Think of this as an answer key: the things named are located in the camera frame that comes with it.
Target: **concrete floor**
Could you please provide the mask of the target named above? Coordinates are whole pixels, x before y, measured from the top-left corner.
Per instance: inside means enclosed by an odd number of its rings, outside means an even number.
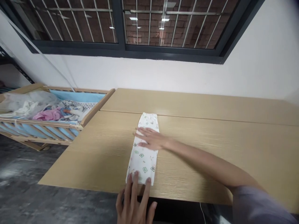
[[[66,146],[37,152],[0,135],[0,223],[116,223],[116,194],[38,185]]]

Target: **light wood table surface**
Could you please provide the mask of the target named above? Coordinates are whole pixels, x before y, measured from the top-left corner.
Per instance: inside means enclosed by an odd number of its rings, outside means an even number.
[[[99,111],[39,184],[119,192],[140,114]],[[250,173],[290,212],[299,213],[299,127],[158,116],[160,132]],[[229,204],[226,189],[160,150],[150,195]]]
[[[101,111],[299,126],[299,108],[283,100],[118,88]]]

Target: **window frame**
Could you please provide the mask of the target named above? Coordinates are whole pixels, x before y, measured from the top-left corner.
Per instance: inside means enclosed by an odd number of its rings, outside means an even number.
[[[264,1],[265,0],[240,0],[229,18],[229,21],[227,22],[214,49],[126,44],[122,0],[110,0],[118,43],[33,40],[24,22],[13,8],[10,0],[0,0],[0,9],[6,13],[6,15],[43,54],[104,56],[114,58],[174,60],[224,64]],[[23,37],[21,37],[21,39],[32,53],[38,54]]]

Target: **hand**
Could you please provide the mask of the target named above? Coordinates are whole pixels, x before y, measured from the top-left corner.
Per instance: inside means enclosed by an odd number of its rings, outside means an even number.
[[[148,149],[159,150],[166,148],[166,145],[170,140],[169,138],[163,136],[162,134],[156,132],[151,128],[138,128],[137,131],[139,131],[144,136],[137,133],[135,134],[135,136],[147,142],[140,142],[138,145],[141,147],[146,147]]]
[[[117,210],[117,224],[152,224],[157,202],[153,202],[149,208],[146,216],[146,206],[150,196],[150,183],[151,179],[146,180],[145,190],[141,203],[137,201],[137,188],[138,188],[138,171],[134,174],[134,181],[131,189],[132,174],[129,174],[125,189],[121,190],[116,200]],[[124,206],[122,206],[121,199],[125,193]]]

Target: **sleeve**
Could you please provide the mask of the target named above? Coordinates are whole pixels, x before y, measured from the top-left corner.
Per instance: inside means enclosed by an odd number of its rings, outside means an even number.
[[[266,192],[247,186],[238,187],[234,192],[233,217],[235,224],[297,224]]]

